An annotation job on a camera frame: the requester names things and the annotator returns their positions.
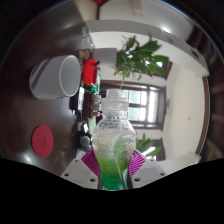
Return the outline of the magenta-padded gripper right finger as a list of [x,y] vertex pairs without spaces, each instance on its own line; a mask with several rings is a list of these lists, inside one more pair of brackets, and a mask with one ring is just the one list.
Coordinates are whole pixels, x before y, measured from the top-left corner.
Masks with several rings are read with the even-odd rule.
[[147,159],[138,150],[133,151],[128,172],[133,189],[144,187],[166,176],[166,172],[156,160]]

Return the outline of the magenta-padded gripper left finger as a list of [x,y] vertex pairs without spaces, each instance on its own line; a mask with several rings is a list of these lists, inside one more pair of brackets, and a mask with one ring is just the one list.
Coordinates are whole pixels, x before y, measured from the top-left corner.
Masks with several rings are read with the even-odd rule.
[[75,158],[63,171],[61,177],[84,188],[97,189],[100,167],[93,150],[81,158]]

